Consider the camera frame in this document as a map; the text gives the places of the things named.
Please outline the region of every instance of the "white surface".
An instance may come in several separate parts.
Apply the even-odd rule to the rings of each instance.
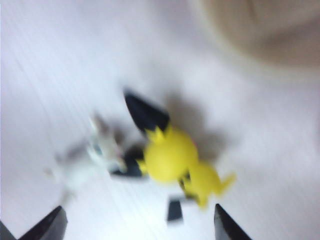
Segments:
[[[320,239],[320,86],[268,85],[220,61],[179,1],[7,0],[1,5],[1,220],[19,237],[57,204],[43,174],[89,132],[89,116],[133,128],[129,86],[166,105],[237,183],[167,226],[177,185],[110,179],[78,193],[66,240],[214,239],[219,202],[254,240]]]

